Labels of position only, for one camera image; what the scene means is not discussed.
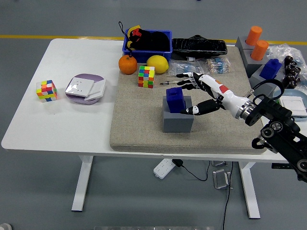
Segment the transparent plastic packaging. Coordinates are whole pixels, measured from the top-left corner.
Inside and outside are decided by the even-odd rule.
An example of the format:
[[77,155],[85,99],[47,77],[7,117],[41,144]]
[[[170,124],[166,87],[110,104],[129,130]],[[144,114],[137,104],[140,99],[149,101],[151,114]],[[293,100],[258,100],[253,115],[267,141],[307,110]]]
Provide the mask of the transparent plastic packaging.
[[169,62],[169,69],[168,75],[176,76],[180,73],[188,73],[188,72],[195,72],[195,73],[208,73],[204,71],[201,63],[198,60],[195,61],[181,61],[181,60],[173,60],[171,59]]
[[230,62],[225,57],[214,57],[205,61],[210,73],[229,73]]
[[300,82],[295,87],[296,90],[300,90],[307,94],[307,65],[300,50],[290,47],[288,44],[282,44],[279,46],[270,46],[267,50],[268,59],[278,59],[283,66],[280,68],[280,72],[285,74],[284,59],[287,56],[291,56],[293,61],[296,62],[296,66],[300,68],[298,77]]

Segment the blue basket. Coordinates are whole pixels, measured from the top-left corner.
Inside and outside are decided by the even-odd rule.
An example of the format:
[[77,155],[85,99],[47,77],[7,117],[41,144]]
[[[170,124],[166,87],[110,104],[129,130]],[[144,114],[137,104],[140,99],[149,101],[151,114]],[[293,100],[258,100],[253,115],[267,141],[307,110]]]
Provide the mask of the blue basket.
[[[147,30],[149,32],[155,32],[155,31],[160,31],[163,32],[167,35],[169,39],[169,47],[170,51],[165,52],[165,51],[151,51],[151,50],[133,50],[132,55],[134,58],[137,60],[138,63],[146,63],[148,58],[150,58],[153,55],[161,55],[169,61],[171,59],[171,55],[173,52],[172,48],[172,32],[169,30]],[[126,43],[127,43],[127,38],[125,37],[124,39],[124,45],[123,45],[123,53],[124,55],[129,55],[130,51],[126,49]]]

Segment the orange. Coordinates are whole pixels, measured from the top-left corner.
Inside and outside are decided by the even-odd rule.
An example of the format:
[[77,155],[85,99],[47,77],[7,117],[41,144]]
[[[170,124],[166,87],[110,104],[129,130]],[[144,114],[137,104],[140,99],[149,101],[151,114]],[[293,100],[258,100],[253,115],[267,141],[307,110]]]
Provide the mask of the orange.
[[133,74],[138,68],[138,63],[134,57],[124,55],[119,59],[118,66],[124,74]]

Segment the beige mat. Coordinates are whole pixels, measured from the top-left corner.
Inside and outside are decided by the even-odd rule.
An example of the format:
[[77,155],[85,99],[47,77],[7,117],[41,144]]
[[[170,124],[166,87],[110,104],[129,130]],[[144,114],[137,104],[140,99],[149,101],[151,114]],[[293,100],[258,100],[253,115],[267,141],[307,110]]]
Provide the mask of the beige mat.
[[[250,89],[238,48],[229,47],[224,55],[231,63],[226,74],[211,76],[226,85],[237,96]],[[166,89],[161,82],[175,80],[166,74],[156,75],[153,89],[138,87],[137,72],[119,74],[118,91],[113,112],[110,146],[116,151],[153,153],[262,153],[251,142],[262,128],[261,121],[249,127],[243,120],[234,119],[229,111],[220,109],[207,115],[195,116],[190,133],[162,132],[162,97]],[[184,90],[192,103],[210,99],[202,90]]]

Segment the yellow floor line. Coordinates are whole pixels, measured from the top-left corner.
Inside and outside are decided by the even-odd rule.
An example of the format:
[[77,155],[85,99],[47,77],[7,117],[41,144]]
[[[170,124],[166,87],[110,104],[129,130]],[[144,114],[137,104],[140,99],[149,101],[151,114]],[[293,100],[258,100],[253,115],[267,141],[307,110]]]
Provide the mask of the yellow floor line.
[[[55,39],[55,38],[66,38],[66,39],[94,39],[94,40],[120,40],[123,41],[124,37],[105,37],[105,36],[61,36],[61,35],[10,35],[3,34],[0,38],[9,39]],[[223,39],[226,43],[236,43],[235,39]],[[288,45],[307,46],[307,42],[299,41],[267,41],[269,44],[278,45],[287,43]]]
[[57,35],[0,35],[0,38],[10,39],[94,39],[94,40],[124,40],[124,37],[99,37],[99,36],[57,36]]

